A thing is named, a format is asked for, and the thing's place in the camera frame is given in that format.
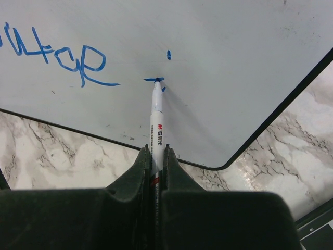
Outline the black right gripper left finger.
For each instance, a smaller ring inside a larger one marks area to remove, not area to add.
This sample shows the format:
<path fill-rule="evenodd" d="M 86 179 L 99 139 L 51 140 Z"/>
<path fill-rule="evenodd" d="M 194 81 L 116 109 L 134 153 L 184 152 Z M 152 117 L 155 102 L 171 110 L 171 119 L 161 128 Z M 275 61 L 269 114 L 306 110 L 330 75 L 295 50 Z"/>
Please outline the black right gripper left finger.
<path fill-rule="evenodd" d="M 95 189 L 1 190 L 1 249 L 147 249 L 150 152 Z"/>

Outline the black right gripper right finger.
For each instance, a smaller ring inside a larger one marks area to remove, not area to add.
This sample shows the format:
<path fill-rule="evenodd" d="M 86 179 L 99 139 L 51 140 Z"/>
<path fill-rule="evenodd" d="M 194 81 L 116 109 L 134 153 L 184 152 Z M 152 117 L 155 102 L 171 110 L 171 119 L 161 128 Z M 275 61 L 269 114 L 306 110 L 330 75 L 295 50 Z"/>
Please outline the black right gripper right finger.
<path fill-rule="evenodd" d="M 167 147 L 163 163 L 163 249 L 300 249 L 285 201 L 257 191 L 206 191 Z"/>

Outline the white whiteboard marker pen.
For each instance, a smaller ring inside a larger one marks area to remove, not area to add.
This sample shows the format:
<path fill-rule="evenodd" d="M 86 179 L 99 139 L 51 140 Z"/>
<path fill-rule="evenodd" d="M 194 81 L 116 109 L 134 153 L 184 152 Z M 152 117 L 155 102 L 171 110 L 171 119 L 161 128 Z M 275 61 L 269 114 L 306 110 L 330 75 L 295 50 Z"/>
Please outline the white whiteboard marker pen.
<path fill-rule="evenodd" d="M 161 78 L 154 81 L 150 115 L 150 155 L 151 155 L 151 181 L 150 186 L 158 189 L 161 181 L 164 157 L 163 140 L 163 91 Z"/>

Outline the black framed whiteboard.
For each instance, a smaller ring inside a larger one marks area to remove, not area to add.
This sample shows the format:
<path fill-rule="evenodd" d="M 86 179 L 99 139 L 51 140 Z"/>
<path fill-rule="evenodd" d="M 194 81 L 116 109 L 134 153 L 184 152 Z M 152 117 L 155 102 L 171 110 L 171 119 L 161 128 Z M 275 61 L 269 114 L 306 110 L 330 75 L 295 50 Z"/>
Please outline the black framed whiteboard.
<path fill-rule="evenodd" d="M 227 168 L 332 62 L 332 1 L 1 1 L 1 110 Z"/>

